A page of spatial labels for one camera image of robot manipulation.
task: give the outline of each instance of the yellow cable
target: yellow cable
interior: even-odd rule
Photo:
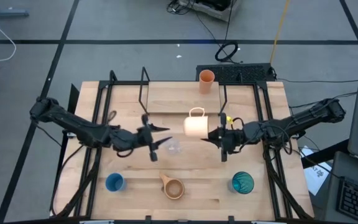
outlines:
[[[284,11],[283,11],[283,14],[281,15],[280,25],[278,26],[278,31],[277,31],[277,34],[276,34],[276,38],[274,38],[273,51],[272,51],[272,55],[270,56],[270,64],[273,63],[274,53],[275,53],[275,51],[276,51],[277,40],[278,40],[278,37],[280,36],[281,27],[283,26],[284,17],[285,17],[285,14],[287,13],[287,9],[288,9],[288,5],[290,4],[290,1],[291,1],[291,0],[287,0],[287,1],[285,2]]]

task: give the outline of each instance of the wooden tabletop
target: wooden tabletop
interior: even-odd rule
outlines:
[[[75,114],[92,119],[98,82],[83,82]],[[221,99],[223,87],[220,86]],[[268,83],[268,93],[273,117],[282,119],[290,115],[283,83]],[[109,109],[116,110],[117,116],[110,124],[135,132],[141,127],[140,116],[144,113],[137,101],[139,86],[114,85]],[[227,105],[224,112],[244,122],[257,121],[254,93],[251,86],[227,86]],[[267,117],[265,103],[261,97],[264,118]],[[98,121],[101,121],[103,103]],[[171,155],[161,147],[157,152],[158,161],[151,162],[146,147],[136,149],[127,158],[118,158],[111,148],[104,148],[99,168],[98,183],[94,197],[92,219],[144,220],[151,215],[153,220],[274,220],[272,200],[265,161],[262,158],[262,144],[246,146],[242,152],[229,155],[227,162],[221,162],[221,152],[213,144],[188,138],[183,134],[185,114],[152,114],[150,122],[156,126],[170,128],[169,131],[154,133],[155,140],[173,136],[181,147],[181,153]],[[219,125],[217,116],[209,117],[209,129]],[[65,158],[79,146],[77,139],[70,139]],[[311,216],[314,216],[306,186],[306,180],[299,155],[287,155],[281,150],[287,187],[297,202]],[[78,188],[85,156],[82,149],[67,163],[62,172],[55,198],[55,209],[59,212],[71,199]],[[185,194],[179,200],[170,200],[162,191],[159,172],[178,178],[185,185]],[[253,191],[247,195],[234,194],[227,189],[227,182],[238,171],[248,172],[255,182]],[[119,172],[127,181],[123,192],[109,192],[106,177]],[[277,187],[280,214],[285,217],[282,195]],[[85,214],[88,191],[84,194],[81,214]]]

